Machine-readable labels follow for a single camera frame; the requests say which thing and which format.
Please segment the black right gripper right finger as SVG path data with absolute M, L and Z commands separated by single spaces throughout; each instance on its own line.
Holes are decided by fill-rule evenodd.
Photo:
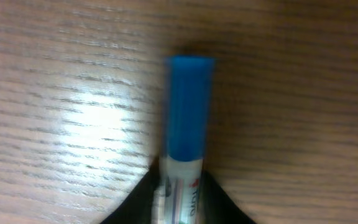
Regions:
M 256 224 L 228 196 L 217 180 L 207 171 L 201 178 L 201 223 Z

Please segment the blue capped glue stick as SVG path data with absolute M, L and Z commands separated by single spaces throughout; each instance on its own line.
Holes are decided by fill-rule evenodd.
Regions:
M 195 224 L 215 60 L 176 55 L 168 61 L 163 150 L 162 223 Z

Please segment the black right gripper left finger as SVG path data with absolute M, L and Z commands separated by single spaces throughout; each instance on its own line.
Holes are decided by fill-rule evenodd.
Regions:
M 154 192 L 159 185 L 159 159 L 156 157 L 126 199 L 100 224 L 151 224 Z

